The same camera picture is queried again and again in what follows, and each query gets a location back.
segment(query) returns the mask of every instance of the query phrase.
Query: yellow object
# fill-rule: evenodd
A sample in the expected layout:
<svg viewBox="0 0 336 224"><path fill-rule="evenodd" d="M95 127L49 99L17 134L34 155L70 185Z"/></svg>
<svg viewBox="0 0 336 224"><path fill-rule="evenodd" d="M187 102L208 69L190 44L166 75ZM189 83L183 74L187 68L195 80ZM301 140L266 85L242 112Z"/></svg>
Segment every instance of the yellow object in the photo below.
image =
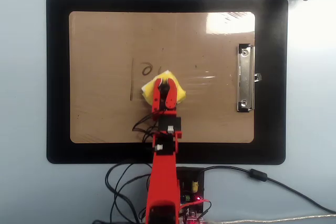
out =
<svg viewBox="0 0 336 224"><path fill-rule="evenodd" d="M177 103L182 102L185 99L185 91L181 88L180 84L178 83L176 77L170 72L170 71L164 71L163 73L159 74L158 76L155 76L153 80L148 82L146 85L144 85L142 90L142 95L146 99L146 102L150 105L153 104L153 90L154 90L154 83L157 80L157 78L162 78L163 82L166 82L167 79L173 79L173 81L176 84L177 87Z"/></svg>
<svg viewBox="0 0 336 224"><path fill-rule="evenodd" d="M198 191L198 182L193 181L192 183L192 192L196 193Z"/></svg>

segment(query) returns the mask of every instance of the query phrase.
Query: red robotic arm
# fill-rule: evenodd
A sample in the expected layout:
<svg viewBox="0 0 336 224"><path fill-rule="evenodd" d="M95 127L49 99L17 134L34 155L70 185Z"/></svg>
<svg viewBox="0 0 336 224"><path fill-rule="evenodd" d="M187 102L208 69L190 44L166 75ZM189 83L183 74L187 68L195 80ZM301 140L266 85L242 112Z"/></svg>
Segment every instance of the red robotic arm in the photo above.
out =
<svg viewBox="0 0 336 224"><path fill-rule="evenodd" d="M177 87L172 79L157 79L153 93L153 119L158 131L153 136L153 169L146 206L146 224L179 224L180 187L176 176L181 118L176 116Z"/></svg>

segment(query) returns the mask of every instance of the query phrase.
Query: white table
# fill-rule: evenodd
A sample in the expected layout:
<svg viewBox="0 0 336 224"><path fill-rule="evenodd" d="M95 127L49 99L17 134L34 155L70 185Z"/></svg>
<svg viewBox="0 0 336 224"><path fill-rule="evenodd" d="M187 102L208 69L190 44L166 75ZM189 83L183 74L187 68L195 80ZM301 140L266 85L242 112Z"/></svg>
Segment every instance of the white table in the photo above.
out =
<svg viewBox="0 0 336 224"><path fill-rule="evenodd" d="M288 1L287 157L282 165L254 168L336 209L336 0ZM0 7L0 223L108 220L109 165L53 165L46 158L46 0L0 0ZM127 178L145 170L137 166ZM234 171L208 172L205 183L213 203L208 220L324 214ZM144 182L127 190L141 209Z"/></svg>

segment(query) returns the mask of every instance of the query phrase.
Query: black mat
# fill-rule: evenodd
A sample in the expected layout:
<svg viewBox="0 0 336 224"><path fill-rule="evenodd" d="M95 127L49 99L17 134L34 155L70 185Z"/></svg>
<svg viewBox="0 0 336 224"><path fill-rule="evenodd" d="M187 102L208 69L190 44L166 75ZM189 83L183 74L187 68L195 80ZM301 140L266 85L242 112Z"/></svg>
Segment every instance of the black mat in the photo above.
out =
<svg viewBox="0 0 336 224"><path fill-rule="evenodd" d="M253 12L256 17L255 139L180 143L178 163L280 164L285 160L287 0L47 0L47 158L52 163L151 163L151 144L70 140L69 14L95 12Z"/></svg>

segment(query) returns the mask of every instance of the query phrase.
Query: brown clipboard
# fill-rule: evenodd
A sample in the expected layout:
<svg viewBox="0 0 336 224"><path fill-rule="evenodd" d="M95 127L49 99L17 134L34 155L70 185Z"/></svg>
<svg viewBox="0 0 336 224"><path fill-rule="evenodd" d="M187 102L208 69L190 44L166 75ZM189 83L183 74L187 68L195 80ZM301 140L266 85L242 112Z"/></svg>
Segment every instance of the brown clipboard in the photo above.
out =
<svg viewBox="0 0 336 224"><path fill-rule="evenodd" d="M254 139L254 112L237 112L237 47L254 45L252 13L72 12L69 36L74 143L140 142L132 127L151 112L141 87L165 70L186 91L181 142Z"/></svg>

